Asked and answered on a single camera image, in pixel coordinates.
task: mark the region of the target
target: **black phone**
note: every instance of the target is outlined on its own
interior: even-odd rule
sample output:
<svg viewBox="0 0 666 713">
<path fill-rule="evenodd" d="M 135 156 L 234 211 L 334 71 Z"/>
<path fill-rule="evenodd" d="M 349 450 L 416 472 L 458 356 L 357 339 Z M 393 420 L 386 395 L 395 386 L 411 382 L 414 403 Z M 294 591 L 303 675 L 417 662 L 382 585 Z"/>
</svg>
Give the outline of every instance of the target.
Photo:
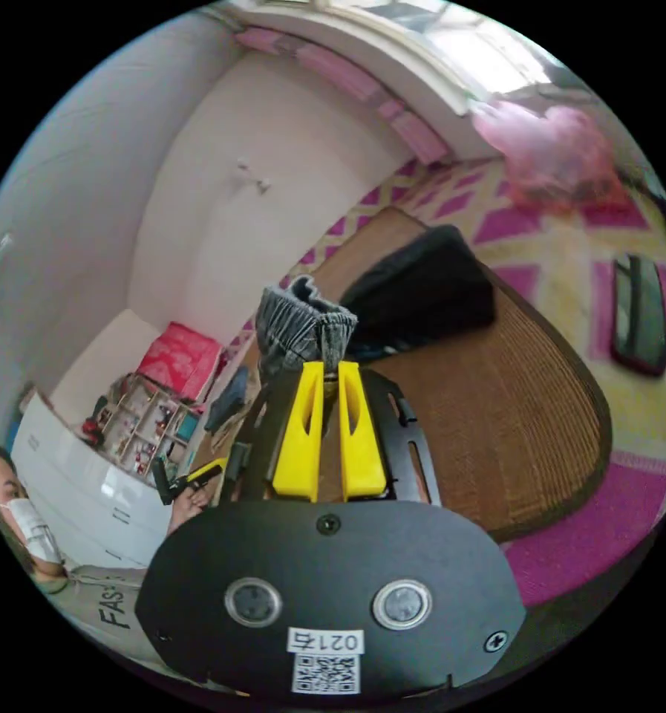
<svg viewBox="0 0 666 713">
<path fill-rule="evenodd" d="M 615 361 L 641 374 L 666 370 L 665 299 L 657 266 L 642 255 L 615 260 Z"/>
</svg>

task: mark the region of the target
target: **woman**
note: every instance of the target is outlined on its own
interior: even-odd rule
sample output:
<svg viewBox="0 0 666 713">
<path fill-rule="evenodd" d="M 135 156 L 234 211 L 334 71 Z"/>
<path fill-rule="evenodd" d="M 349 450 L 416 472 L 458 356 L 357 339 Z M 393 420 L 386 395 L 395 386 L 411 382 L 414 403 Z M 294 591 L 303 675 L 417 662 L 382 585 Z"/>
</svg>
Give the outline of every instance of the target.
<svg viewBox="0 0 666 713">
<path fill-rule="evenodd" d="M 202 512 L 216 487 L 210 481 L 200 490 L 185 490 L 172 504 L 167 535 Z M 9 454 L 1 448 L 0 530 L 32 580 L 71 624 L 131 661 L 187 680 L 167 668 L 135 616 L 134 605 L 147 570 L 83 566 L 67 572 L 53 535 L 28 499 Z M 206 687 L 233 693 L 214 683 Z"/>
</svg>

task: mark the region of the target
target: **white dresser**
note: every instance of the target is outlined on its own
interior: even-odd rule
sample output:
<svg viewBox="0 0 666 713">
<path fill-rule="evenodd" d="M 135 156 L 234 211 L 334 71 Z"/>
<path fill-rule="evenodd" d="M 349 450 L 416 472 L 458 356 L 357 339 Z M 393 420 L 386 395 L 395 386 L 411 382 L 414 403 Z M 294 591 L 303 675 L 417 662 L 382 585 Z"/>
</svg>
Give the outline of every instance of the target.
<svg viewBox="0 0 666 713">
<path fill-rule="evenodd" d="M 76 564 L 147 567 L 172 506 L 86 446 L 36 395 L 13 446 L 20 480 Z"/>
</svg>

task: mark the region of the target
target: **white face mask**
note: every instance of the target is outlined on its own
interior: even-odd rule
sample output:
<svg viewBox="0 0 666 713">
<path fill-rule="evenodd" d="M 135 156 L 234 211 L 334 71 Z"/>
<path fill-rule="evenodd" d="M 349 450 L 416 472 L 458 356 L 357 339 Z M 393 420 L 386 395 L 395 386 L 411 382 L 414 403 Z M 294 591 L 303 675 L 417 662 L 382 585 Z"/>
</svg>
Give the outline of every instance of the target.
<svg viewBox="0 0 666 713">
<path fill-rule="evenodd" d="M 62 563 L 63 557 L 53 533 L 28 498 L 14 498 L 1 507 L 10 510 L 26 538 L 26 549 L 34 557 L 53 564 Z"/>
</svg>

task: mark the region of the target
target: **sticker label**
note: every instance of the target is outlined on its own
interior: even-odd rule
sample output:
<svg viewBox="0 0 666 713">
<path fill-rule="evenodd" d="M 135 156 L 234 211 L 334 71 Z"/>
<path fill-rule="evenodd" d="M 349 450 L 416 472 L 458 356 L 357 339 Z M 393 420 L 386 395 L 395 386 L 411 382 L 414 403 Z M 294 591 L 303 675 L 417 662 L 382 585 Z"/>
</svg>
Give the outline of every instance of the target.
<svg viewBox="0 0 666 713">
<path fill-rule="evenodd" d="M 290 654 L 320 654 L 325 656 L 359 656 L 365 652 L 365 632 L 324 631 L 322 629 L 288 628 Z"/>
<path fill-rule="evenodd" d="M 359 693 L 360 656 L 296 654 L 291 690 L 318 696 Z"/>
</svg>

